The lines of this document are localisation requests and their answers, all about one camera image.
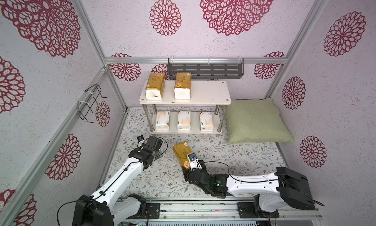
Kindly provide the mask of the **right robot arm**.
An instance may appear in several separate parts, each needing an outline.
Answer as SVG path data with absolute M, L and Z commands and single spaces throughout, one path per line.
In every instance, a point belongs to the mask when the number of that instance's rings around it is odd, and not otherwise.
M 274 173 L 245 177 L 210 175 L 205 170 L 193 169 L 188 173 L 188 182 L 220 199 L 254 194 L 259 209 L 268 213 L 287 205 L 299 210 L 315 209 L 307 177 L 287 167 L 278 167 Z

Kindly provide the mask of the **gold tissue pack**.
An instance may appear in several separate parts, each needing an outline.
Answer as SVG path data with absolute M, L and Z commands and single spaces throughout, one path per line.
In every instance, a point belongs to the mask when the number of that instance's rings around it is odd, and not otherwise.
M 147 100 L 162 100 L 165 88 L 165 74 L 164 73 L 150 73 L 146 84 L 146 99 Z
M 192 74 L 181 72 L 176 74 L 174 97 L 175 99 L 190 99 L 191 98 L 191 82 Z
M 188 160 L 187 155 L 190 154 L 192 151 L 186 141 L 176 144 L 173 146 L 173 152 L 180 164 L 181 167 L 185 169 L 190 169 L 190 162 Z

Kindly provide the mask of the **white tissue pack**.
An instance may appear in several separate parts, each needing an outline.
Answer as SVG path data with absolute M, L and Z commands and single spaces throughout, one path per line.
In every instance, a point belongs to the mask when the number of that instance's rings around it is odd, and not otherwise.
M 168 131 L 169 130 L 169 111 L 159 111 L 156 115 L 156 125 L 155 129 L 158 131 Z
M 214 130 L 212 112 L 201 112 L 199 114 L 199 119 L 200 119 L 201 131 L 213 131 Z
M 191 112 L 190 111 L 179 111 L 177 130 L 179 131 L 189 131 L 191 129 Z

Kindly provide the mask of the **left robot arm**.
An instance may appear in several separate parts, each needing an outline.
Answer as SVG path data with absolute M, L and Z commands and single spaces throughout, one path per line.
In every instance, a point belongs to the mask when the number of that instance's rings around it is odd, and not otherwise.
M 73 226 L 116 226 L 128 218 L 148 218 L 146 199 L 130 194 L 118 203 L 126 188 L 155 158 L 160 157 L 160 148 L 165 141 L 150 136 L 139 141 L 122 167 L 102 187 L 90 196 L 83 195 L 76 202 Z

